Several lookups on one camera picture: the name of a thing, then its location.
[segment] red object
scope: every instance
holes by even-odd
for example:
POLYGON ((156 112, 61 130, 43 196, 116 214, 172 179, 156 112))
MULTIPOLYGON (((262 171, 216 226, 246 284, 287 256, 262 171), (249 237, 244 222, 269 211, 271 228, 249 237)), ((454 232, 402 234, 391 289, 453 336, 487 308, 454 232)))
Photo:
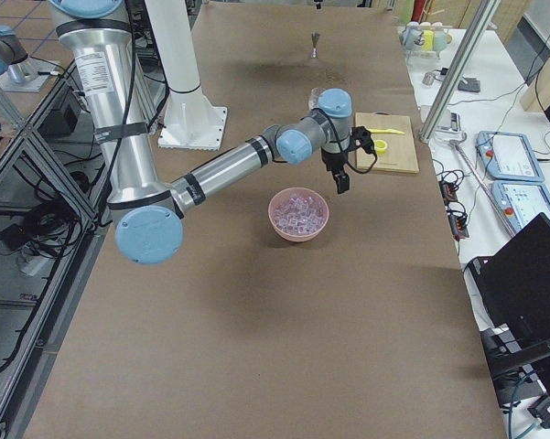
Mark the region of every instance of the red object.
POLYGON ((411 21, 421 21, 421 15, 423 14, 425 3, 426 0, 415 0, 415 6, 413 6, 413 17, 411 18, 411 21))

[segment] yellow knife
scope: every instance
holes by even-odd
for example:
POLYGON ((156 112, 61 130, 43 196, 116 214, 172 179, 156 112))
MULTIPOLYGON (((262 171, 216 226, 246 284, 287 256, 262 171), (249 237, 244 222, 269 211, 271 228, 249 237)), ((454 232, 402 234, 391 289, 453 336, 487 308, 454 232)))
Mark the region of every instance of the yellow knife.
POLYGON ((394 128, 386 128, 384 130, 381 130, 377 128, 366 127, 366 129, 372 134, 404 134, 404 131, 395 130, 394 128))

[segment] pink bowl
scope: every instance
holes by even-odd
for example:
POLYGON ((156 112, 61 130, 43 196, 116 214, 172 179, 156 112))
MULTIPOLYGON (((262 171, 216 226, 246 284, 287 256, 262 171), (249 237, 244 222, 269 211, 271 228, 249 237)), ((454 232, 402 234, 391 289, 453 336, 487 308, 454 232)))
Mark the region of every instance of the pink bowl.
POLYGON ((292 241, 292 242, 305 242, 318 236, 319 233, 323 230, 323 228, 326 227, 326 224, 328 224, 328 219, 329 219, 329 207, 328 207, 328 203, 326 203, 326 200, 323 199, 323 197, 320 196, 320 194, 318 194, 317 192, 311 189, 307 189, 306 187, 289 187, 287 189, 281 190, 278 194, 276 194, 271 199, 271 202, 268 203, 268 219, 270 219, 271 224, 273 225, 273 229, 275 229, 276 233, 278 233, 280 236, 282 236, 286 240, 292 241), (275 221, 273 220, 273 214, 275 213, 276 208, 278 208, 281 204, 288 201, 294 194, 300 196, 301 198, 312 197, 313 199, 316 199, 321 203, 321 206, 323 208, 323 223, 321 224, 321 227, 319 227, 317 231, 308 235, 292 235, 276 227, 275 221))

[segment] black device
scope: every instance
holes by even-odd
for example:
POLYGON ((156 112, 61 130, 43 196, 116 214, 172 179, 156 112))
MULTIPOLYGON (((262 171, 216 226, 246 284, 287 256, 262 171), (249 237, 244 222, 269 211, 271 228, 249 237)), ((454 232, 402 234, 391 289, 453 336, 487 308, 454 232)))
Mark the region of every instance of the black device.
MULTIPOLYGON (((550 220, 545 214, 469 268, 495 326, 506 323, 521 349, 550 342, 550 220)), ((531 361, 550 396, 550 356, 531 361)))

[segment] white pillar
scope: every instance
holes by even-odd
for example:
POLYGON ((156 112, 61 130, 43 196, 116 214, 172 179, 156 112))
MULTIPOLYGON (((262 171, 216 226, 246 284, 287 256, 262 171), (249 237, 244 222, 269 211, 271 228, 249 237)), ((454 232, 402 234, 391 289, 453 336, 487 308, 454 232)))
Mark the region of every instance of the white pillar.
POLYGON ((146 10, 171 88, 159 146, 219 149, 228 111, 203 94, 185 0, 146 0, 146 10))

